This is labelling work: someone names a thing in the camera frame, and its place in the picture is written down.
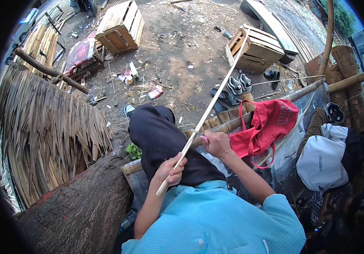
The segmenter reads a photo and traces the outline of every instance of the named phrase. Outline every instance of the motorcycle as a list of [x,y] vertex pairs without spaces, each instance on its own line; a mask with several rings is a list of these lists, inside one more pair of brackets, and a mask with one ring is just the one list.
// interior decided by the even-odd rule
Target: motorcycle
[[94,17],[98,13],[98,7],[95,0],[68,0],[69,5],[77,12],[87,12],[89,16]]

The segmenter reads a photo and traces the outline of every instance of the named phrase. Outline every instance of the person's right hand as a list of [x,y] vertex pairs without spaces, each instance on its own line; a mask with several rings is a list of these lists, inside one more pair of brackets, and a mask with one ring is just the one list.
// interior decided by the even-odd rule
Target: person's right hand
[[228,158],[234,151],[230,147],[229,137],[227,134],[218,132],[211,133],[208,130],[205,130],[203,133],[204,136],[200,136],[200,140],[205,148],[205,151],[209,154],[213,155],[220,160],[225,160]]

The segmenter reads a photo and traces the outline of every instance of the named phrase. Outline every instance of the brown pants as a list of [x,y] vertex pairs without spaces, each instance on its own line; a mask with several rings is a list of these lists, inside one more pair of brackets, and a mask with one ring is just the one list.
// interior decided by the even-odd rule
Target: brown pants
[[312,117],[310,119],[309,127],[307,128],[306,134],[303,137],[301,144],[299,145],[298,149],[298,158],[301,155],[303,147],[305,146],[309,137],[314,135],[322,135],[322,125],[327,124],[329,120],[327,119],[326,111],[322,108],[316,108],[313,111]]

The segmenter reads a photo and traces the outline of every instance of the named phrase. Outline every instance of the tree trunk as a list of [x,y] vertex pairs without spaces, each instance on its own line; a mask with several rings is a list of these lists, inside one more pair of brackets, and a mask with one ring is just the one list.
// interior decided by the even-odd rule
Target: tree trunk
[[113,154],[102,157],[19,215],[16,221],[36,252],[112,253],[132,201],[120,170],[127,162]]

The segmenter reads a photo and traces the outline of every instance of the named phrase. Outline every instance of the white car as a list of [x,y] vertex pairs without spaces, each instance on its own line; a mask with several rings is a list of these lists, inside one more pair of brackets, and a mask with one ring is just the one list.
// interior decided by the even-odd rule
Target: white car
[[10,46],[4,55],[2,64],[10,64],[13,58],[14,50],[18,47],[18,45],[23,42],[26,37],[28,31],[32,28],[32,26],[35,24],[35,18],[38,15],[38,9],[32,8],[28,10],[27,16],[25,16],[22,20],[19,22],[19,26],[16,30],[16,32],[11,36],[12,42],[10,43]]

